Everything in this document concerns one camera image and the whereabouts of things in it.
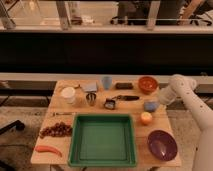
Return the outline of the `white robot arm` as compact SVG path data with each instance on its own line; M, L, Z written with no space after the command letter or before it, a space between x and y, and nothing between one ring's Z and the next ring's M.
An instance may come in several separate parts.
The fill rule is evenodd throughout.
M158 101L169 105L177 97L182 99L201 131L192 171L213 171L213 110L194 93L196 87L195 79L172 75L168 85L159 91Z

